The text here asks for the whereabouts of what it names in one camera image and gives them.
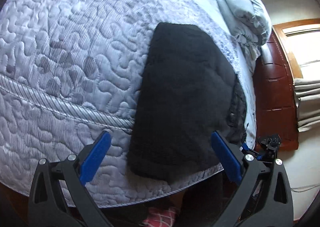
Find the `curtain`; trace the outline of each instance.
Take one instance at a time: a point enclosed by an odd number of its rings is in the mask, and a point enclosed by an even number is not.
[[[294,79],[299,132],[320,127],[320,80]]]

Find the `red leather headboard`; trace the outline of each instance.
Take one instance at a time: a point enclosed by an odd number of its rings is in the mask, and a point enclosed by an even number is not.
[[[257,138],[279,134],[280,150],[296,150],[299,145],[297,108],[291,71],[273,31],[267,44],[271,54],[258,58],[253,75]]]

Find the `window frame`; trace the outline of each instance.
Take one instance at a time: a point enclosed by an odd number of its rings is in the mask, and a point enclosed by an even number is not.
[[[287,23],[277,24],[273,26],[273,30],[278,37],[278,40],[284,50],[284,54],[289,63],[292,77],[303,78],[300,65],[298,64],[293,51],[290,46],[287,34],[298,33],[302,31],[310,31],[320,28],[320,19],[307,19],[307,20],[297,20]]]

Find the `mattress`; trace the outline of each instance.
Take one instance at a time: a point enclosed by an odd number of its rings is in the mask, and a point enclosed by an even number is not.
[[[222,170],[218,165],[169,185],[126,167],[141,75],[159,22],[197,25],[215,41],[244,89],[246,142],[253,146],[252,78],[215,0],[7,0],[0,12],[1,183],[28,196],[39,159],[78,154],[104,129],[112,145],[86,185],[99,207],[157,199]]]

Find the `black device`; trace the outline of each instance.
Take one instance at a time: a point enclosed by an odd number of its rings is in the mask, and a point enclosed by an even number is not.
[[[261,145],[263,152],[257,153],[245,143],[240,150],[219,132],[212,133],[212,148],[228,178],[239,185],[219,219],[212,223],[213,227],[293,226],[290,186],[284,165],[276,158],[281,140],[277,136],[277,142],[269,146],[268,139],[264,138],[266,143]],[[39,161],[28,204],[30,227],[112,227],[85,188],[85,183],[93,179],[110,145],[109,133],[103,132],[79,155],[71,154],[61,162],[50,163],[45,158]],[[66,181],[83,221],[72,217],[60,180]]]

